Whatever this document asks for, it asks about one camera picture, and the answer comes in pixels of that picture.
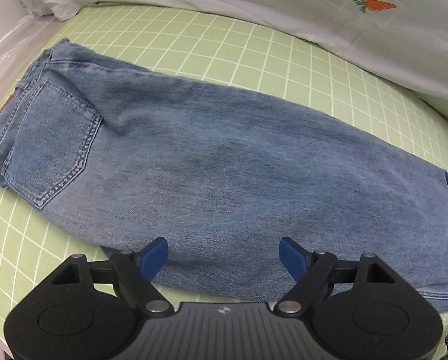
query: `carrot illustration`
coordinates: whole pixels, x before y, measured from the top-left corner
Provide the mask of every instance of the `carrot illustration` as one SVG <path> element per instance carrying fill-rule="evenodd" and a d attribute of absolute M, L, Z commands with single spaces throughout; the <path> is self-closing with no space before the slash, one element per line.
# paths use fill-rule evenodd
<path fill-rule="evenodd" d="M 365 9 L 368 8 L 374 12 L 380 12 L 386 9 L 396 8 L 396 5 L 391 3 L 386 3 L 380 0 L 354 0 L 354 3 L 361 5 L 360 10 L 365 13 Z"/>

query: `metal screw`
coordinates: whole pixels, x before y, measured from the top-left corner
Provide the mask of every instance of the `metal screw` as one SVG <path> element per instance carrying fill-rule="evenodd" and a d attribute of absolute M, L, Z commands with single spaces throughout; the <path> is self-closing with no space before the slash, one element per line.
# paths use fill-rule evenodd
<path fill-rule="evenodd" d="M 156 314 L 167 311 L 169 307 L 169 303 L 165 300 L 151 300 L 146 304 L 146 309 L 150 312 L 155 312 Z"/>
<path fill-rule="evenodd" d="M 286 314 L 295 314 L 302 309 L 301 304 L 295 300 L 285 300 L 280 302 L 277 307 L 279 307 L 280 311 L 285 312 Z"/>

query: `green grid tablecloth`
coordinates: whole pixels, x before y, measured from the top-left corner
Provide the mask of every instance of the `green grid tablecloth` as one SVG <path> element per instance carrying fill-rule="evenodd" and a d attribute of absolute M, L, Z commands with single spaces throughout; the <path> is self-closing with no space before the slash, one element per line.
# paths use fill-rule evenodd
<path fill-rule="evenodd" d="M 282 32 L 193 11 L 110 5 L 83 9 L 47 46 L 63 37 L 169 75 L 247 88 L 321 110 L 448 170 L 448 124 L 426 104 Z M 98 247 L 68 236 L 0 188 L 0 337 L 11 307 L 78 252 L 90 260 L 105 258 Z M 175 306 L 225 300 L 157 287 Z M 448 313 L 442 317 L 448 331 Z M 436 357 L 444 352 L 442 343 Z"/>

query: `denim fabric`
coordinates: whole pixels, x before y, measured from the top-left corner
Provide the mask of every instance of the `denim fabric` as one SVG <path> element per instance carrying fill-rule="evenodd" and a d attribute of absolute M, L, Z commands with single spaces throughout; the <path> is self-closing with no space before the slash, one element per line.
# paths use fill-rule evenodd
<path fill-rule="evenodd" d="M 0 114 L 0 185 L 71 234 L 169 242 L 163 285 L 277 299 L 290 236 L 374 252 L 448 309 L 448 174 L 322 112 L 61 40 Z"/>

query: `jeans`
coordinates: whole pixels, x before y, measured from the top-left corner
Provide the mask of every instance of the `jeans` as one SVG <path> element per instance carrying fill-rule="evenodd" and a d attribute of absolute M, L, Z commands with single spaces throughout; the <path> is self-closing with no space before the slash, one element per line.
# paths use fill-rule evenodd
<path fill-rule="evenodd" d="M 276 300 L 277 250 L 373 252 L 448 310 L 448 174 L 322 112 L 153 73 L 62 39 L 0 114 L 0 186 L 67 232 L 139 250 L 166 286 Z"/>

